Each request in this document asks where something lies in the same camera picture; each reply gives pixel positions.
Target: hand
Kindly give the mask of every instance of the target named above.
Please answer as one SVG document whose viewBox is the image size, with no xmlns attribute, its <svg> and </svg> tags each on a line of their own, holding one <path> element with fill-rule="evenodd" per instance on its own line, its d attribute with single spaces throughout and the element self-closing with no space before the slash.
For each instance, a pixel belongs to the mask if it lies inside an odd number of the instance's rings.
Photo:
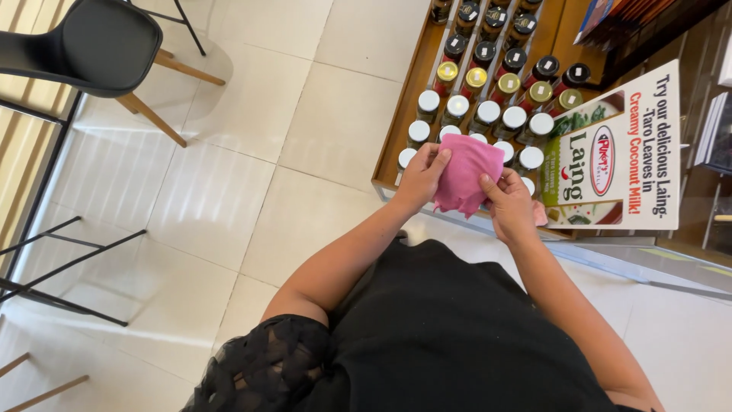
<svg viewBox="0 0 732 412">
<path fill-rule="evenodd" d="M 490 217 L 501 242 L 512 247 L 516 243 L 539 238 L 529 189 L 515 170 L 504 167 L 497 183 L 487 174 L 481 174 L 478 184 L 493 202 Z"/>
<path fill-rule="evenodd" d="M 436 143 L 423 144 L 402 173 L 399 189 L 392 202 L 404 206 L 413 215 L 435 196 L 437 182 L 452 156 L 450 149 L 438 154 L 439 148 L 440 145 Z"/>
</svg>

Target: white tile floor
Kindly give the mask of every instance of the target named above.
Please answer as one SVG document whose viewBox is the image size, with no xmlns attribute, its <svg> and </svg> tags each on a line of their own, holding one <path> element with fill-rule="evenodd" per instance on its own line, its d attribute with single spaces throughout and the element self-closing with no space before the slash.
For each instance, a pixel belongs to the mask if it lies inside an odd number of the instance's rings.
<svg viewBox="0 0 732 412">
<path fill-rule="evenodd" d="M 135 3 L 175 14 L 170 0 Z M 0 365 L 34 358 L 3 379 L 0 408 L 90 374 L 29 410 L 177 411 L 212 352 L 256 325 L 292 271 L 380 207 L 369 179 L 428 3 L 184 0 L 209 55 L 173 23 L 162 23 L 164 47 L 228 84 L 153 67 L 138 95 L 189 147 L 113 100 L 87 98 L 39 224 L 81 215 L 60 233 L 97 243 L 148 229 L 40 286 L 130 326 L 13 299 Z M 412 242 L 436 238 L 518 278 L 494 238 L 426 215 L 407 229 Z M 40 240 L 22 280 L 88 250 Z M 562 264 L 668 411 L 729 411 L 732 307 Z"/>
</svg>

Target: black dress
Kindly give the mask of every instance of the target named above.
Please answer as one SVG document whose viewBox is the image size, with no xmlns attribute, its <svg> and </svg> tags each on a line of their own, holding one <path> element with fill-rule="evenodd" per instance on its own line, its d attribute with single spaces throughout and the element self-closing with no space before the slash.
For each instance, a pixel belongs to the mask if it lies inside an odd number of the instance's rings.
<svg viewBox="0 0 732 412">
<path fill-rule="evenodd" d="M 228 341 L 183 411 L 634 411 L 498 263 L 435 240 L 392 242 L 329 321 Z"/>
</svg>

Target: gold jar lid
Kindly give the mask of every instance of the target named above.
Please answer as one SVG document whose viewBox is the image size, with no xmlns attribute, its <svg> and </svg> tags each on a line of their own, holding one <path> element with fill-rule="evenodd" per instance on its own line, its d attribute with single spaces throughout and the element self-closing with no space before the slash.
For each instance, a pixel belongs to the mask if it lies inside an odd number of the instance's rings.
<svg viewBox="0 0 732 412">
<path fill-rule="evenodd" d="M 488 73 L 481 67 L 475 67 L 468 70 L 468 74 L 465 76 L 465 82 L 468 86 L 475 89 L 485 86 L 485 82 L 488 81 Z"/>
<path fill-rule="evenodd" d="M 566 110 L 572 110 L 584 101 L 582 93 L 577 89 L 567 89 L 559 95 L 559 104 Z"/>
<path fill-rule="evenodd" d="M 529 96 L 537 103 L 548 102 L 552 97 L 551 85 L 546 81 L 538 81 L 529 88 Z"/>
<path fill-rule="evenodd" d="M 442 81 L 453 81 L 458 76 L 458 66 L 454 62 L 442 62 L 437 67 L 437 77 Z"/>
<path fill-rule="evenodd" d="M 519 87 L 521 87 L 521 80 L 513 73 L 506 73 L 498 80 L 498 88 L 507 95 L 516 93 Z"/>
</svg>

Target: wooden display tray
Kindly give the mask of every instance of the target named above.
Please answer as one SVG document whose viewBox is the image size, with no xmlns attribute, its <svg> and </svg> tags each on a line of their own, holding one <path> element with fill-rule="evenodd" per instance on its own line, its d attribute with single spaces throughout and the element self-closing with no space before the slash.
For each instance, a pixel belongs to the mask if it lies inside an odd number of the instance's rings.
<svg viewBox="0 0 732 412">
<path fill-rule="evenodd" d="M 567 5 L 567 7 L 565 7 L 565 3 L 569 1 L 572 2 L 571 6 Z M 573 40 L 573 36 L 576 34 L 577 28 L 582 21 L 584 11 L 587 9 L 589 1 L 590 0 L 544 0 L 542 9 L 537 13 L 537 29 L 534 32 L 530 43 L 525 47 L 528 55 L 526 65 L 524 66 L 525 68 L 533 67 L 542 56 L 553 54 L 559 59 L 561 65 L 560 73 L 568 65 L 576 62 L 582 62 L 591 68 L 593 80 L 602 77 L 602 67 L 605 63 L 605 55 L 597 53 L 596 51 L 585 52 L 583 50 L 584 48 L 572 45 L 571 41 Z M 482 1 L 479 22 L 482 21 L 482 16 L 485 13 L 487 2 L 488 0 Z M 468 132 L 468 119 L 472 117 L 478 104 L 485 100 L 487 92 L 493 88 L 495 83 L 493 80 L 493 74 L 495 73 L 494 70 L 498 67 L 500 61 L 503 60 L 505 55 L 505 52 L 501 48 L 502 39 L 507 32 L 507 27 L 510 25 L 516 4 L 517 0 L 513 0 L 508 7 L 509 23 L 504 26 L 504 30 L 496 42 L 496 48 L 499 52 L 490 67 L 488 73 L 490 81 L 482 93 L 483 97 L 481 97 L 477 103 L 473 103 L 471 105 L 471 108 L 466 115 L 466 121 L 460 126 L 460 129 L 464 134 L 467 134 Z M 414 50 L 414 55 L 412 56 L 411 64 L 397 103 L 397 108 L 392 118 L 392 124 L 386 135 L 384 146 L 381 148 L 381 155 L 379 156 L 376 164 L 376 170 L 374 170 L 371 180 L 374 188 L 384 201 L 390 199 L 393 196 L 393 193 L 397 190 L 397 186 L 395 185 L 398 175 L 397 158 L 399 153 L 406 148 L 407 130 L 409 125 L 415 120 L 417 114 L 417 99 L 426 89 L 431 89 L 431 84 L 434 81 L 435 61 L 442 54 L 443 39 L 447 36 L 446 30 L 450 28 L 450 34 L 452 33 L 452 26 L 455 24 L 454 21 L 456 19 L 456 14 L 457 7 L 453 7 L 451 18 L 447 22 L 447 25 L 437 25 L 432 23 L 429 19 L 429 9 L 425 15 L 425 23 L 422 26 L 422 32 L 420 33 L 417 46 Z M 477 36 L 474 33 L 471 37 L 470 43 L 468 44 L 463 61 L 460 64 L 460 74 L 455 82 L 454 90 L 460 90 L 462 80 L 465 76 L 467 62 L 469 62 L 477 43 L 476 37 Z M 563 58 L 571 58 L 572 60 L 563 60 Z M 585 101 L 591 100 L 600 95 L 599 92 L 585 89 L 581 90 L 581 92 L 583 93 Z M 438 108 L 438 119 L 444 110 L 446 102 L 447 98 L 441 99 L 440 106 Z M 431 125 L 432 133 L 430 135 L 430 141 L 434 142 L 436 140 L 439 128 L 439 121 L 435 122 L 434 125 Z M 496 139 L 492 136 L 487 136 L 487 138 L 489 143 L 496 142 Z M 517 151 L 524 147 L 513 140 L 511 140 L 511 143 Z M 536 181 L 535 173 L 532 173 L 527 177 Z M 437 212 L 437 214 L 444 215 L 442 217 L 447 217 L 447 220 L 452 220 L 454 223 L 462 224 L 463 226 L 481 231 L 492 230 L 490 215 L 483 210 L 478 210 L 478 212 L 471 217 L 469 221 L 465 221 L 464 218 L 460 221 L 460 216 L 456 213 L 441 214 Z M 575 236 L 575 230 L 573 229 L 553 230 L 543 227 L 539 227 L 538 229 L 540 234 L 545 238 L 566 239 L 573 238 Z"/>
</svg>

